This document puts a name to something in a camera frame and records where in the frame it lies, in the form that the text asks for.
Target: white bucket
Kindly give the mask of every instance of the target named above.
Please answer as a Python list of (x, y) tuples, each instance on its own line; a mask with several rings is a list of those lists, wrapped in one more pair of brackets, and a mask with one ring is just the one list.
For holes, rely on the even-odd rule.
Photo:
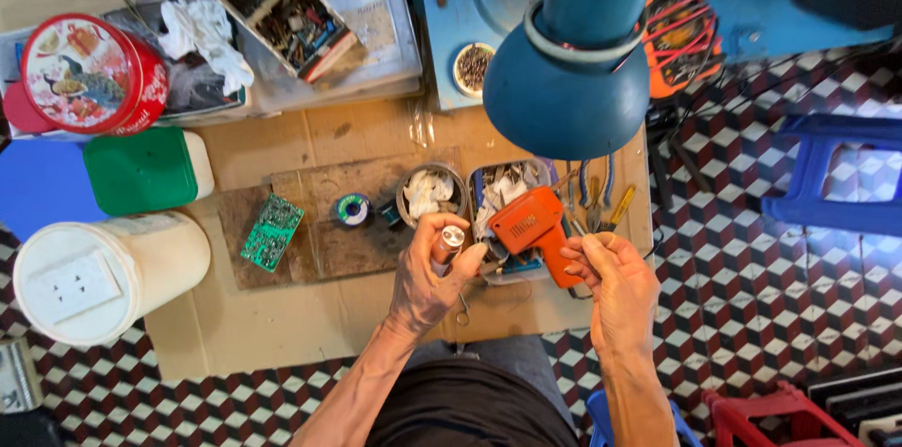
[(209, 265), (207, 235), (175, 211), (55, 223), (22, 246), (13, 287), (40, 332), (93, 346), (193, 288)]

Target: power socket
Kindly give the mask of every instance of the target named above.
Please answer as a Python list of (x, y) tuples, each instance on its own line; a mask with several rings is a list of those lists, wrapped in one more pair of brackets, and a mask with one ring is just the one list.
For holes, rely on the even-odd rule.
[(122, 295), (100, 250), (76, 257), (26, 283), (32, 312), (59, 323)]

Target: circuit board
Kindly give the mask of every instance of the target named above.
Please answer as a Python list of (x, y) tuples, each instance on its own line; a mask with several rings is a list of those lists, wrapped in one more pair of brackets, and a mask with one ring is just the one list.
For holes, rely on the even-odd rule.
[(272, 273), (303, 216), (304, 211), (270, 193), (251, 234), (247, 236), (241, 256)]

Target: orange multimeter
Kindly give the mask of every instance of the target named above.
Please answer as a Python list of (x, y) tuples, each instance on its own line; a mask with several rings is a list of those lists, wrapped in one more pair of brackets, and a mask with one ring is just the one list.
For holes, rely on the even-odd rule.
[(648, 0), (642, 37), (650, 69), (650, 94), (664, 98), (723, 67), (717, 16), (706, 0)]

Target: lamp shade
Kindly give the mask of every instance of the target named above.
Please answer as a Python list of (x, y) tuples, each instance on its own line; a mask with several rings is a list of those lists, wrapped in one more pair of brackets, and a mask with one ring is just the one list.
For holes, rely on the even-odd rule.
[(491, 123), (519, 147), (556, 160), (588, 160), (629, 142), (648, 109), (648, 62), (637, 47), (620, 61), (549, 58), (523, 24), (489, 63), (482, 102)]

